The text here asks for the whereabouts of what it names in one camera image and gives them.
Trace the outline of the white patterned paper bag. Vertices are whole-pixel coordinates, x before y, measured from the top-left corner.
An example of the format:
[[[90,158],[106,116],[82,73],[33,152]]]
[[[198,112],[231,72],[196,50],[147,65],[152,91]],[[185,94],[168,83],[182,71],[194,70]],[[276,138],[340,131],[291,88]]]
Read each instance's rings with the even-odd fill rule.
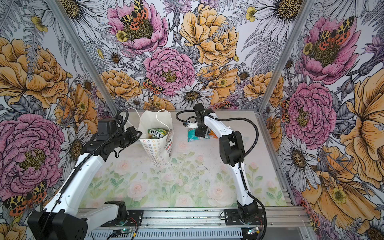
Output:
[[[156,164],[166,164],[171,159],[173,146],[173,121],[172,115],[167,110],[158,110],[156,112],[145,111],[143,113],[136,112],[139,117],[139,125],[137,131],[142,132],[139,138],[144,150]],[[162,128],[168,130],[168,134],[161,139],[150,139],[148,129]]]

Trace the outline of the orange snack packet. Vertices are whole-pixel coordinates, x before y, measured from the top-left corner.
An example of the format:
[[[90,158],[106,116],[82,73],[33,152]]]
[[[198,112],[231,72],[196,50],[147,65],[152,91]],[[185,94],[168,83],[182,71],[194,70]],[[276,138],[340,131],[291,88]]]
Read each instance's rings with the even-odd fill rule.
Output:
[[[212,130],[209,130],[208,134],[209,134],[209,137],[210,137],[210,138],[214,138],[214,139],[217,139],[217,138],[218,138],[218,137],[216,136],[216,134],[215,134]]]

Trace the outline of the teal snack packet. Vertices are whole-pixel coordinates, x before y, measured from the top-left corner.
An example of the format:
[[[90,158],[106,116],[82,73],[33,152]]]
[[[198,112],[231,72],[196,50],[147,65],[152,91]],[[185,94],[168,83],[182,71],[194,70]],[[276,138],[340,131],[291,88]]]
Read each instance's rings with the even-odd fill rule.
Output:
[[[194,142],[194,141],[198,141],[198,140],[204,140],[204,139],[209,139],[209,135],[205,135],[205,137],[197,137],[196,136],[196,130],[197,129],[189,129],[188,130],[188,142]]]

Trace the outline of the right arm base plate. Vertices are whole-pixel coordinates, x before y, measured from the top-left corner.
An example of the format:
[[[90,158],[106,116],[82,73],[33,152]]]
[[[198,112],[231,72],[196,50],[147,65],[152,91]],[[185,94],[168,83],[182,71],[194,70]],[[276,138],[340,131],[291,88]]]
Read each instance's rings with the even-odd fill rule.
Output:
[[[240,226],[240,225],[255,225],[261,226],[265,225],[265,213],[261,211],[258,215],[250,217],[248,219],[243,219],[238,209],[224,209],[224,213],[221,215],[221,218],[224,219],[226,226]]]

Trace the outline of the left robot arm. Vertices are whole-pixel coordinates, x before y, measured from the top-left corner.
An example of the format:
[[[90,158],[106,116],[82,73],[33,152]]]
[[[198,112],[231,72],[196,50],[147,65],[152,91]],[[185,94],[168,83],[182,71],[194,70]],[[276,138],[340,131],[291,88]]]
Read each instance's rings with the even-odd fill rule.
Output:
[[[28,225],[37,240],[83,240],[87,234],[108,223],[125,224],[129,214],[123,201],[109,201],[86,214],[79,207],[96,173],[116,149],[125,149],[139,140],[142,132],[129,127],[117,130],[104,141],[87,143],[84,154],[64,185],[40,212],[33,212]]]

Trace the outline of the yellow green Fox's packet back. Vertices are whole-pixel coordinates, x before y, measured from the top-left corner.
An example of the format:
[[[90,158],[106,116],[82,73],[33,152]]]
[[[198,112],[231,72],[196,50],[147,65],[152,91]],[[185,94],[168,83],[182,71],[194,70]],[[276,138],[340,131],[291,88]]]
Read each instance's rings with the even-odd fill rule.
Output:
[[[168,130],[162,128],[151,128],[148,129],[150,139],[161,139],[168,134]]]

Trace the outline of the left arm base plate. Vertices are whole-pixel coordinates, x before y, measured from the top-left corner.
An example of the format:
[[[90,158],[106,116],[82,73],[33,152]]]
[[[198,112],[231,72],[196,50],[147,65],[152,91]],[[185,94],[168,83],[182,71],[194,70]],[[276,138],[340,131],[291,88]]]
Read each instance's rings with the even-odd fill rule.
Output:
[[[102,225],[102,227],[140,227],[143,221],[143,210],[127,210],[128,217],[124,221],[113,220]]]

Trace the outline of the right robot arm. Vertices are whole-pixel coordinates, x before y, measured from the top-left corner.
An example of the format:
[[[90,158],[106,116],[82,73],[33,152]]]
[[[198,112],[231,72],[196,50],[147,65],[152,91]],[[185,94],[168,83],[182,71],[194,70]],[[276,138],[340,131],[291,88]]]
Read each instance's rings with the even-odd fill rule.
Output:
[[[219,119],[215,113],[196,112],[198,128],[205,126],[212,130],[219,138],[219,154],[222,162],[228,166],[231,176],[235,183],[237,206],[240,219],[250,222],[253,217],[260,213],[258,201],[249,189],[247,176],[245,173],[245,157],[251,153],[259,139],[258,127],[246,118]],[[255,140],[249,150],[245,150],[243,137],[239,131],[233,131],[224,122],[244,121],[252,125],[255,129]]]

